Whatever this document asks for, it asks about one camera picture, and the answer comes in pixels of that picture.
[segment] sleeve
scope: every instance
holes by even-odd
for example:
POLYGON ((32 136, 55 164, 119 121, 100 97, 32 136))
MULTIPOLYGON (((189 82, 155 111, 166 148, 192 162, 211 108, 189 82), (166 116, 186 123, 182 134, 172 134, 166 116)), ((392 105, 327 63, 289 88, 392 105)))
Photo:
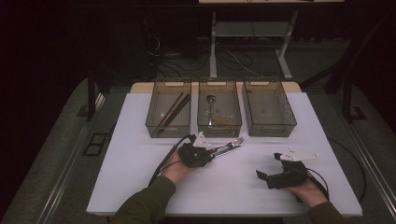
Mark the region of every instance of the sleeve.
POLYGON ((148 188, 131 196, 111 223, 158 223, 164 218, 166 205, 175 192, 176 186, 171 180, 158 176, 148 188))
POLYGON ((308 211, 313 224, 347 224, 347 221, 330 202, 321 203, 308 211))

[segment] hand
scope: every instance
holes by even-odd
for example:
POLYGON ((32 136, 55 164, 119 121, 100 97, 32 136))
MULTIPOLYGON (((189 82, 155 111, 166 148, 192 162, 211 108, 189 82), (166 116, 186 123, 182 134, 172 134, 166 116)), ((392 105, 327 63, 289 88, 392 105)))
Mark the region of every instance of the hand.
POLYGON ((187 167, 177 154, 178 149, 172 154, 169 160, 165 164, 165 168, 161 172, 161 175, 170 179, 174 184, 178 184, 182 181, 189 173, 196 170, 196 168, 187 167))
POLYGON ((300 186, 284 188, 284 190, 299 197, 309 208, 329 201, 318 186, 309 179, 306 179, 300 186))

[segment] white table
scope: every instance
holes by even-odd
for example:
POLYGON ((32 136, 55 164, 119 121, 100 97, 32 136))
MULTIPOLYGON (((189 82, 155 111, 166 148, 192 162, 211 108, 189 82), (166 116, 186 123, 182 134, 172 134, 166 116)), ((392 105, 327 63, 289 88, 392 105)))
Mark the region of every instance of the white table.
MULTIPOLYGON (((191 132, 196 124, 196 85, 191 96, 191 132)), ((111 216, 131 195, 145 188, 159 163, 179 139, 152 139, 145 126, 150 93, 126 96, 105 160, 96 181, 88 213, 111 216)), ((288 138, 250 137, 244 106, 239 95, 243 118, 243 147, 219 157, 189 175, 177 186, 170 200, 168 216, 205 217, 286 217, 306 212, 303 204, 281 189, 268 189, 256 176, 256 170, 275 175, 283 172, 275 152, 290 147, 319 154, 304 161, 319 172, 330 188, 331 201, 344 216, 361 216, 361 206, 349 186, 318 118, 305 93, 288 92, 297 126, 288 138)), ((230 138, 208 138, 212 147, 230 142, 230 138)))

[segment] transparent plastic bin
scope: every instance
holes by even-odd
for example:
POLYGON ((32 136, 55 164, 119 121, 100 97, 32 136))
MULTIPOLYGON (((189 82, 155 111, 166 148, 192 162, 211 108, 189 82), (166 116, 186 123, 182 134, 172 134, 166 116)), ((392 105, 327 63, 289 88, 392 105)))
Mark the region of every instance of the transparent plastic bin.
POLYGON ((243 100, 250 136, 289 137, 297 125, 278 77, 244 77, 243 100))
POLYGON ((207 77, 199 81, 198 131, 205 137, 238 137, 242 126, 236 81, 207 77), (210 105, 207 97, 214 96, 210 105))
POLYGON ((146 127, 151 138, 181 138, 190 133, 191 79, 157 78, 146 127))

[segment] person's left hand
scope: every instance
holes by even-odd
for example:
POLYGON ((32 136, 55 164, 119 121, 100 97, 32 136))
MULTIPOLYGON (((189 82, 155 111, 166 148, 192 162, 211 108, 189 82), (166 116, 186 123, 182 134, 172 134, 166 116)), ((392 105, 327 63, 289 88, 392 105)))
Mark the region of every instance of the person's left hand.
POLYGON ((196 170, 196 168, 187 167, 177 154, 178 149, 172 154, 169 160, 166 162, 161 175, 170 179, 174 184, 178 184, 182 181, 189 173, 196 170))

